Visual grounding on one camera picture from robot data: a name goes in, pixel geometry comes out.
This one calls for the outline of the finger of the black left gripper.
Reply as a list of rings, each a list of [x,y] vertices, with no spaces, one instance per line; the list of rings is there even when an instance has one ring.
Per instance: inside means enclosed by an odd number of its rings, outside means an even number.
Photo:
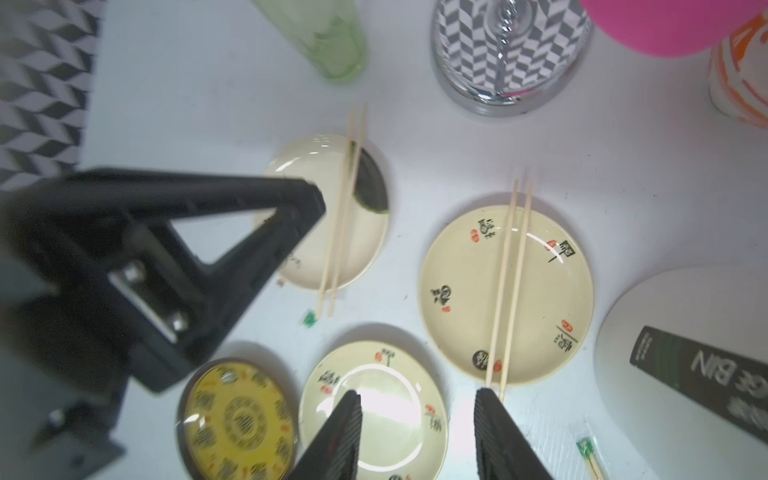
[[[162,392],[205,363],[324,216],[280,177],[91,169],[1,198],[1,337],[54,377]]]

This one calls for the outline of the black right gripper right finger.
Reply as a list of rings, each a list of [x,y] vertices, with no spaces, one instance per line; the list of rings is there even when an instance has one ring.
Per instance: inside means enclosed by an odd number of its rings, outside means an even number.
[[[552,479],[493,390],[476,392],[473,419],[480,479]]]

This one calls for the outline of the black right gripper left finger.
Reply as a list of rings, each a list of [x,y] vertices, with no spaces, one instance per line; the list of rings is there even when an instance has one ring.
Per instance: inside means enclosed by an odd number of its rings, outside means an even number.
[[[355,390],[349,390],[287,478],[356,479],[362,424],[361,397]]]

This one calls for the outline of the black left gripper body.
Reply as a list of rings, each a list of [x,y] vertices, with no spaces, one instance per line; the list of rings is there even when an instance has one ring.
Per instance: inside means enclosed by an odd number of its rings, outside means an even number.
[[[1,255],[1,476],[86,479],[125,455],[128,373],[22,261]]]

